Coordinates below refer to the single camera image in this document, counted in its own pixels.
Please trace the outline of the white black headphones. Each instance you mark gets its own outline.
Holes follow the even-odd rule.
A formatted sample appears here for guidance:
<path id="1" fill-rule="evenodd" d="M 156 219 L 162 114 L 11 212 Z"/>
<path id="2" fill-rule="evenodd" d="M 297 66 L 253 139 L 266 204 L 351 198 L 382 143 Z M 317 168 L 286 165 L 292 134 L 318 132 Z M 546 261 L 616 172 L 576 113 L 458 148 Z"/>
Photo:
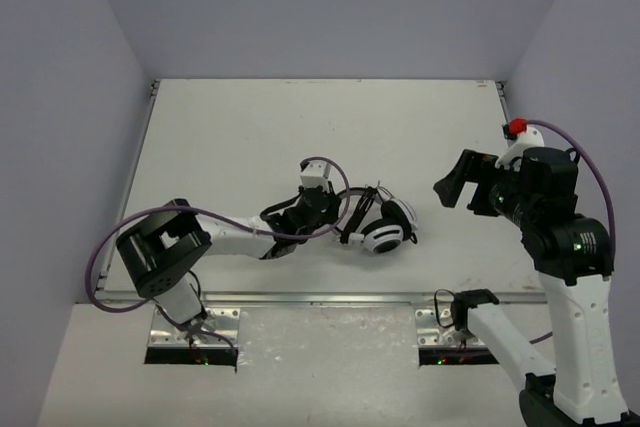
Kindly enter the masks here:
<path id="1" fill-rule="evenodd" d="M 384 186 L 353 187 L 338 193 L 341 200 L 357 197 L 358 202 L 343 227 L 333 232 L 342 245 L 361 247 L 373 254 L 383 254 L 404 242 L 418 243 L 417 214 L 413 206 L 398 198 Z M 366 226 L 361 224 L 374 205 L 380 217 Z"/>

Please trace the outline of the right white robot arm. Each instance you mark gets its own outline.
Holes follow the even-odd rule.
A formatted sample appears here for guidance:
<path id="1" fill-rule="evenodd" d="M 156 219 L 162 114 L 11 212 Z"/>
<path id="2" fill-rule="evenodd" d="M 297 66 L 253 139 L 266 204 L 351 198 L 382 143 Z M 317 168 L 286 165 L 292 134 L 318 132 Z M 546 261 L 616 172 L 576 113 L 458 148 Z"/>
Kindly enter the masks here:
<path id="1" fill-rule="evenodd" d="M 534 348 L 488 289 L 454 293 L 452 325 L 483 342 L 508 374 L 526 425 L 636 426 L 612 349 L 613 243 L 600 221 L 576 211 L 576 158 L 549 147 L 527 148 L 517 158 L 517 168 L 504 168 L 493 155 L 464 150 L 434 190 L 452 208 L 473 183 L 469 210 L 519 228 L 546 296 L 555 359 Z"/>

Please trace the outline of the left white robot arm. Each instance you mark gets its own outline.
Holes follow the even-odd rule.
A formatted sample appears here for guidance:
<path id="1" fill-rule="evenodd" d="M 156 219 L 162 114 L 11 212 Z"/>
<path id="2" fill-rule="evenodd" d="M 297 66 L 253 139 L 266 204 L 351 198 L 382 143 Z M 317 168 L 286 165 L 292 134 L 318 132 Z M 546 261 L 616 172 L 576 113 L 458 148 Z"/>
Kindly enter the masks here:
<path id="1" fill-rule="evenodd" d="M 339 219 L 331 187 L 301 187 L 292 199 L 251 218 L 205 218 L 184 199 L 154 209 L 121 233 L 116 248 L 140 298 L 151 300 L 191 333 L 208 314 L 188 274 L 206 256 L 274 260 L 293 253 Z"/>

